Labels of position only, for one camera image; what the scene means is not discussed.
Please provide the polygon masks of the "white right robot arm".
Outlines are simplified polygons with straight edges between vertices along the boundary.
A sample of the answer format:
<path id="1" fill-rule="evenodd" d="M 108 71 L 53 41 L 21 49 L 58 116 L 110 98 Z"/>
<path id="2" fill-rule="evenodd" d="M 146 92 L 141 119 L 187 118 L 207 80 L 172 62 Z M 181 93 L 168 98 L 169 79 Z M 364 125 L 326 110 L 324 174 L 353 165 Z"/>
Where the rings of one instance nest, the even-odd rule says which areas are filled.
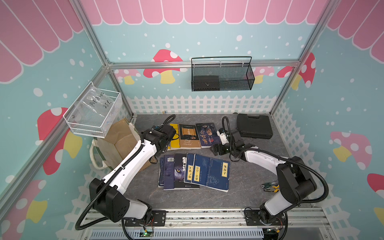
<path id="1" fill-rule="evenodd" d="M 221 143 L 211 147 L 214 155 L 230 154 L 235 160 L 243 160 L 256 164 L 277 176 L 277 193 L 260 206 L 260 209 L 252 212 L 246 211 L 246 217 L 250 217 L 255 223 L 272 225 L 278 218 L 295 208 L 308 195 L 317 189 L 317 184 L 308 167 L 299 157 L 283 158 L 256 147 L 253 144 L 245 144 L 238 131 L 229 132 L 224 128 L 217 131 Z"/>

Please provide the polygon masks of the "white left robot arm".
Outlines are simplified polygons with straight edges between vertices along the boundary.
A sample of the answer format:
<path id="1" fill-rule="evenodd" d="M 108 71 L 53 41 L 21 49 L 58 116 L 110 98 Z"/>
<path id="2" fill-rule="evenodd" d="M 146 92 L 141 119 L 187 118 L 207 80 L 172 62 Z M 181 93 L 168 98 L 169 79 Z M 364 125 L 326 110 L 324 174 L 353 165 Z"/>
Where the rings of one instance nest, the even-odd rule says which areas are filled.
<path id="1" fill-rule="evenodd" d="M 148 219 L 152 207 L 124 196 L 139 170 L 153 156 L 160 156 L 170 145 L 176 130 L 170 125 L 148 129 L 127 157 L 103 179 L 91 181 L 91 208 L 116 223 L 123 218 Z"/>

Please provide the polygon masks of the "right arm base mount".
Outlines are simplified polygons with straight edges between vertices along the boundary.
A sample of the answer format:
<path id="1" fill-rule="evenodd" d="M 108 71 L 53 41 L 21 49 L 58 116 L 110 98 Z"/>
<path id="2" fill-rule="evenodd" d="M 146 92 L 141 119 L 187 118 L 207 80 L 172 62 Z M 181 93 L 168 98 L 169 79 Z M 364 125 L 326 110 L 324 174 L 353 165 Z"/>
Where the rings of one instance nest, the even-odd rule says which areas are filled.
<path id="1" fill-rule="evenodd" d="M 278 226 L 283 227 L 286 223 L 287 217 L 285 213 L 280 213 L 276 216 L 270 216 L 260 210 L 245 208 L 244 217 L 247 226 Z"/>

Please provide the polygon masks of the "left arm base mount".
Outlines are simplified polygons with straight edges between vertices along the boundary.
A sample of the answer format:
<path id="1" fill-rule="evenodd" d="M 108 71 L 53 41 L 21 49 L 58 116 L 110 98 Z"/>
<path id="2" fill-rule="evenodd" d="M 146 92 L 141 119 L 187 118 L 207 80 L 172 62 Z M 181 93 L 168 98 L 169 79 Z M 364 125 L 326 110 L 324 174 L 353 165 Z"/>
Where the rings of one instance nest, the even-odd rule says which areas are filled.
<path id="1" fill-rule="evenodd" d="M 125 227 L 164 227 L 167 211 L 151 211 L 143 219 L 126 218 Z"/>

